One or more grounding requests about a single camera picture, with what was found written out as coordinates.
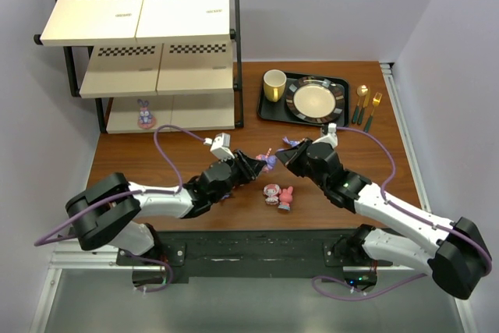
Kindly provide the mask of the purple bunny holding cake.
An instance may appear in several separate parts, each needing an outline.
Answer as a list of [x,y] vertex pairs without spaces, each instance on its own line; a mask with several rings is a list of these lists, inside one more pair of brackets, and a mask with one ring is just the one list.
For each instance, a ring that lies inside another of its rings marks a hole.
[[295,146],[299,145],[299,144],[302,142],[302,140],[290,140],[290,139],[289,139],[288,137],[286,137],[286,136],[282,138],[282,141],[283,141],[286,145],[288,145],[289,147],[295,147]]

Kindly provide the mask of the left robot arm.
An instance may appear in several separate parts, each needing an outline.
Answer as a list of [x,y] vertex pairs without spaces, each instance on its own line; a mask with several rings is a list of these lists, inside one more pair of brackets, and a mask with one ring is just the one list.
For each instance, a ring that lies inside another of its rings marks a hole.
[[233,158],[216,161],[200,175],[170,188],[141,186],[116,172],[74,196],[65,209],[82,250],[109,245],[158,263],[166,259],[166,252],[157,232],[134,218],[197,218],[234,188],[256,180],[266,166],[264,159],[236,150]]

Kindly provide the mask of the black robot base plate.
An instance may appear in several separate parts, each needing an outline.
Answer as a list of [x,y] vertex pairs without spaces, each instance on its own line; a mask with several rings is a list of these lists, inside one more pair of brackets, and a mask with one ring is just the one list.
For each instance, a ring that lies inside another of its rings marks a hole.
[[192,278],[341,277],[348,267],[371,269],[373,261],[339,251],[354,231],[176,231],[158,236],[174,283]]

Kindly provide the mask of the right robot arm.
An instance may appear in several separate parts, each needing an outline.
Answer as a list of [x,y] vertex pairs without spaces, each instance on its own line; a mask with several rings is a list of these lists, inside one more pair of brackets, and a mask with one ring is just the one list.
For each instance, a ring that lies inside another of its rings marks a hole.
[[336,207],[378,221],[395,234],[360,227],[350,244],[355,253],[429,275],[447,294],[468,299],[492,268],[490,251],[478,226],[423,211],[386,193],[367,177],[344,168],[330,143],[305,139],[276,153],[294,175],[307,177]]

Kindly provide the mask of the purple bunny with pink bow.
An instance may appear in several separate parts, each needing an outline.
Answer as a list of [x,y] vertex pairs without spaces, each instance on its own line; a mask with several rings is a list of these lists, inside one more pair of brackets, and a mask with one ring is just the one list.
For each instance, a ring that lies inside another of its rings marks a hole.
[[150,111],[149,101],[138,99],[137,104],[140,106],[137,125],[141,129],[151,129],[156,125],[156,118]]

